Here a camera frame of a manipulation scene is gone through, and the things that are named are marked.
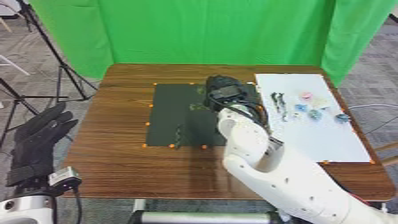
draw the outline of black mat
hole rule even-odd
[[[217,131],[217,114],[203,106],[205,86],[158,84],[155,86],[151,125],[146,144],[149,146],[224,146],[226,139]],[[247,85],[256,96],[256,89]]]

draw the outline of metal frame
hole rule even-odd
[[[6,122],[2,138],[0,138],[0,149],[2,149],[7,133],[20,127],[20,126],[16,126],[13,128],[9,127],[13,118],[14,118],[18,105],[22,104],[27,107],[27,109],[34,115],[39,114],[38,109],[34,108],[34,106],[30,105],[30,103],[27,102],[25,99],[59,99],[59,98],[68,98],[68,96],[23,96],[18,94],[16,90],[13,89],[13,87],[9,86],[9,84],[2,78],[0,78],[0,85],[4,86],[4,88],[7,90],[9,96],[14,98],[11,112],[9,112],[9,118],[7,118],[7,122]]]
[[[27,3],[23,2],[23,0],[16,0],[20,5],[22,5],[22,11],[23,11],[23,14],[27,15],[27,19],[29,19],[29,22],[34,24],[36,26],[36,29],[39,31],[39,34],[41,34],[41,38],[46,42],[46,45],[48,45],[48,48],[52,50],[52,53],[54,53],[54,56],[55,56],[55,59],[59,61],[59,79],[57,79],[57,102],[59,102],[59,99],[62,98],[61,97],[61,82],[62,82],[62,72],[66,73],[68,75],[68,78],[71,80],[71,83],[73,83],[73,86],[77,88],[77,91],[80,93],[80,96],[82,98],[77,99],[77,101],[85,101],[91,99],[93,96],[87,96],[85,94],[85,91],[84,91],[84,86],[78,85],[78,81],[82,81],[89,87],[98,90],[96,86],[91,84],[91,82],[87,81],[87,79],[80,76],[80,74],[77,73],[77,71],[73,70],[71,66],[66,64],[62,58],[61,58],[61,55],[59,55],[59,52],[55,50],[55,47],[54,47],[54,44],[52,44],[52,41],[50,41],[50,38],[48,38],[48,35],[43,31],[43,28],[41,28],[41,25],[39,25],[39,22],[36,20],[36,17],[34,17],[34,14],[32,14],[32,8],[30,6],[27,5]]]
[[[277,224],[279,215],[269,213],[146,212],[146,199],[135,199],[128,224]]]

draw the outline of black stand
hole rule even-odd
[[[84,86],[78,86],[78,82],[77,82],[77,79],[75,77],[78,78],[80,81],[85,82],[85,84],[89,85],[89,87],[98,90],[96,86],[91,84],[91,82],[85,80],[85,78],[78,75],[77,71],[71,69],[70,65],[66,64],[62,58],[61,58],[61,55],[59,55],[59,52],[55,50],[55,47],[54,47],[54,44],[52,44],[52,41],[50,41],[50,38],[46,36],[46,33],[41,29],[41,25],[39,25],[39,22],[36,20],[36,17],[34,17],[34,14],[32,14],[32,9],[30,9],[30,6],[27,5],[27,3],[23,2],[23,0],[16,0],[20,5],[22,5],[22,11],[23,11],[23,14],[27,15],[27,19],[30,20],[30,23],[34,24],[36,26],[36,29],[39,31],[39,34],[41,34],[41,38],[46,42],[46,45],[48,45],[48,48],[52,50],[52,53],[54,53],[54,56],[57,58],[57,61],[59,61],[59,79],[57,79],[57,102],[59,102],[59,98],[61,97],[61,82],[62,82],[62,72],[66,72],[66,75],[70,77],[70,80],[71,80],[71,83],[75,85],[75,88],[78,90],[78,93],[80,93],[80,96],[82,98],[77,100],[77,101],[85,101],[93,96],[87,96],[85,94],[85,91],[84,91]]]
[[[9,127],[13,118],[14,118],[18,105],[22,104],[27,107],[27,109],[34,115],[39,114],[39,111],[36,110],[34,106],[30,105],[30,103],[27,102],[25,99],[57,99],[57,98],[68,98],[68,96],[23,96],[18,94],[18,92],[14,91],[13,87],[9,86],[9,84],[2,78],[0,78],[0,85],[4,86],[4,88],[7,90],[7,95],[14,98],[9,119],[6,122],[4,133],[2,133],[2,138],[0,138],[0,149],[2,149],[7,133],[18,128],[18,126],[14,128]]]

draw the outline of small part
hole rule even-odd
[[[300,119],[300,117],[302,117],[302,116],[300,116],[300,113],[295,112],[295,113],[293,113],[293,118],[295,118],[295,119]]]
[[[283,95],[284,95],[284,93],[277,94],[277,103],[279,103],[279,108],[283,111],[283,121],[288,122],[288,110],[286,110],[286,102],[283,99]]]
[[[309,116],[309,118],[311,118],[315,121],[318,121],[318,120],[322,119],[322,113],[320,113],[320,111],[318,111],[318,110],[311,110],[311,111],[308,112],[308,116]]]
[[[300,97],[302,97],[302,99],[306,101],[309,101],[313,99],[313,93],[311,92],[304,92]]]
[[[297,105],[295,105],[295,109],[297,109],[297,111],[300,111],[300,112],[308,112],[308,105],[306,105],[306,104],[297,104]]]
[[[338,123],[347,123],[347,122],[350,122],[350,120],[352,120],[352,118],[350,118],[350,116],[347,115],[347,114],[338,114],[336,115],[336,121],[338,121]]]
[[[178,129],[176,129],[176,139],[174,139],[174,148],[180,149],[181,147],[181,143],[183,143],[183,130],[181,130],[181,125],[178,125]]]
[[[281,108],[279,108],[279,104],[277,104],[277,93],[270,94],[270,98],[272,98],[274,106],[277,108],[277,113],[281,113]]]
[[[325,109],[331,107],[329,100],[324,99],[324,98],[316,98],[315,101],[313,101],[313,107],[315,107],[318,110],[325,110]]]

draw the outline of white robotic arm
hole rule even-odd
[[[228,139],[228,172],[290,215],[315,224],[398,223],[398,216],[352,197],[316,162],[272,143],[261,126],[228,108],[219,112],[219,130]]]

